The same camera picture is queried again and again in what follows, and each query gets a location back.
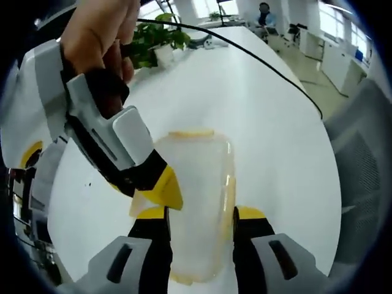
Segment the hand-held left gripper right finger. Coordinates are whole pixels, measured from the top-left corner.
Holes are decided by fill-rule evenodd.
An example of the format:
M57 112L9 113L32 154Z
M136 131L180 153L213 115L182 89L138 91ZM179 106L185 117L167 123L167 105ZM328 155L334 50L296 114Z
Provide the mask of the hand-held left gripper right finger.
M322 293L327 286L315 257L286 234L275 233L256 208L234 208L233 243L239 293Z

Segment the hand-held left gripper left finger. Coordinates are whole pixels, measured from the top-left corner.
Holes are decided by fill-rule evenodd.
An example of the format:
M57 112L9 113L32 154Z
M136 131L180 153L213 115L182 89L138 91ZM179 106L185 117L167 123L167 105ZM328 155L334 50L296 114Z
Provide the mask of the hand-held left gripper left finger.
M167 293L173 260L167 207L142 211L127 236L95 255L74 293Z

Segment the person's right hand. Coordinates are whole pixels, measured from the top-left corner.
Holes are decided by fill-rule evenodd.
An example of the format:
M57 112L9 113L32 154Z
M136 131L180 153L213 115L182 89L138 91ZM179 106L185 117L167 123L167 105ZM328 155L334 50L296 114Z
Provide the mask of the person's right hand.
M120 46L131 43L139 10L140 1L80 1L60 39L74 72L106 68L130 82L134 67Z

